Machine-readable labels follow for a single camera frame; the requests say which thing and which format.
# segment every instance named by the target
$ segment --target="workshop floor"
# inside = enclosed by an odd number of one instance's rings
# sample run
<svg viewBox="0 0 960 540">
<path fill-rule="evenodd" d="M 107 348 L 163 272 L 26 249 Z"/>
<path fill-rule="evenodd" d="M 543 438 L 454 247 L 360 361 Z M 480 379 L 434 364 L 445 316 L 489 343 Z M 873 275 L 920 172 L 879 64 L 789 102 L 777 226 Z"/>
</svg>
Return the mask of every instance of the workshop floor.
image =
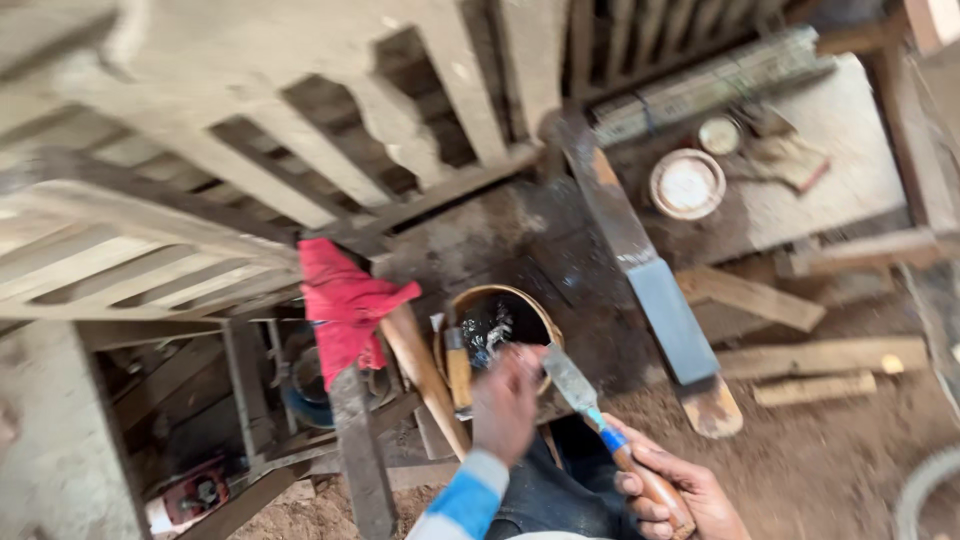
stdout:
<svg viewBox="0 0 960 540">
<path fill-rule="evenodd" d="M 754 538 L 890 538 L 890 516 L 904 479 L 928 454 L 960 441 L 947 400 L 930 372 L 879 378 L 878 392 L 815 405 L 765 409 L 750 384 L 731 384 L 745 417 L 736 437 L 694 434 L 665 385 L 605 404 L 671 452 L 712 469 Z M 932 538 L 960 539 L 960 482 L 938 491 L 927 509 Z M 439 491 L 396 492 L 398 538 Z M 316 499 L 269 506 L 232 540 L 357 538 L 344 484 Z"/>
</svg>

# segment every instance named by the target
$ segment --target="blue tape on handle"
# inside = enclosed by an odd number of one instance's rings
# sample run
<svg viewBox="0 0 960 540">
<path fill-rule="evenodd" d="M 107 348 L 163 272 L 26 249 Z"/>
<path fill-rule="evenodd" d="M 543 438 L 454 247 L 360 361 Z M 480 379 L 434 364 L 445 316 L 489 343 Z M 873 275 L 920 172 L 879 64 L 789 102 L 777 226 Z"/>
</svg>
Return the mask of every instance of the blue tape on handle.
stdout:
<svg viewBox="0 0 960 540">
<path fill-rule="evenodd" d="M 620 447 L 629 442 L 627 437 L 623 436 L 623 433 L 616 428 L 603 428 L 600 431 L 600 438 L 603 439 L 603 444 L 607 445 L 607 450 L 611 454 L 620 450 Z"/>
</svg>

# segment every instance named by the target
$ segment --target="striped sleeve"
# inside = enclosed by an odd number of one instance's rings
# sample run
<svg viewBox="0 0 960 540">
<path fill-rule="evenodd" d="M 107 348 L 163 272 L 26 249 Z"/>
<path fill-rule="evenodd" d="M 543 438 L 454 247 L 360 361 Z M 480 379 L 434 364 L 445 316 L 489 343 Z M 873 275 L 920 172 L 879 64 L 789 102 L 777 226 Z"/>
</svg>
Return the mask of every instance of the striped sleeve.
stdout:
<svg viewBox="0 0 960 540">
<path fill-rule="evenodd" d="M 407 540 L 483 540 L 509 481 L 510 472 L 493 454 L 471 450 Z"/>
</svg>

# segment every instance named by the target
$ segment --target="wooden bucket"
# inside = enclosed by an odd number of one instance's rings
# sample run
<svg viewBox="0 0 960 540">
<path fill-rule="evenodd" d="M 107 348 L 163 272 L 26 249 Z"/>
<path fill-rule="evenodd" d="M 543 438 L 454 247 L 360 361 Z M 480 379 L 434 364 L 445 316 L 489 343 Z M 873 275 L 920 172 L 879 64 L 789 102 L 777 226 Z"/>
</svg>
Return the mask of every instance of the wooden bucket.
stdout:
<svg viewBox="0 0 960 540">
<path fill-rule="evenodd" d="M 452 302 L 453 313 L 457 318 L 457 322 L 460 322 L 460 319 L 464 316 L 464 313 L 470 309 L 476 301 L 494 294 L 502 294 L 504 292 L 517 295 L 524 302 L 529 304 L 537 313 L 537 315 L 540 316 L 540 321 L 546 327 L 546 331 L 550 336 L 550 340 L 554 343 L 560 344 L 561 347 L 564 345 L 564 335 L 560 332 L 560 329 L 557 328 L 557 325 L 553 324 L 553 320 L 550 319 L 550 315 L 545 309 L 543 309 L 543 306 L 541 306 L 540 303 L 534 300 L 529 294 L 509 285 L 495 283 L 489 285 L 477 285 L 458 294 Z M 449 321 L 444 319 L 444 321 L 440 324 L 437 333 L 433 336 L 433 356 L 434 362 L 437 364 L 437 369 L 440 370 L 441 375 L 444 377 L 444 381 L 446 381 L 447 385 L 450 385 L 450 379 L 446 373 L 446 348 L 444 347 L 444 330 L 446 330 L 448 323 Z M 546 389 L 550 387 L 550 382 L 550 376 L 545 376 L 543 378 L 543 383 L 537 390 L 537 395 L 545 392 Z"/>
</svg>

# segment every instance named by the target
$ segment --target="red rag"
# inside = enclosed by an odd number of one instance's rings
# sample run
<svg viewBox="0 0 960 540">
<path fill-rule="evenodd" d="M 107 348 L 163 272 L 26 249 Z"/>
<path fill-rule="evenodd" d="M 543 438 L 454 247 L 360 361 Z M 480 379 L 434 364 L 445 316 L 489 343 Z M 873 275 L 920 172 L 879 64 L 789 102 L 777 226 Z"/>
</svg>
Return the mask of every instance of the red rag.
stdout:
<svg viewBox="0 0 960 540">
<path fill-rule="evenodd" d="M 357 268 L 326 238 L 301 240 L 300 269 L 306 318 L 313 321 L 324 387 L 354 360 L 357 367 L 386 365 L 380 343 L 373 336 L 377 323 L 395 307 L 420 295 L 420 286 L 402 287 L 375 280 Z"/>
</svg>

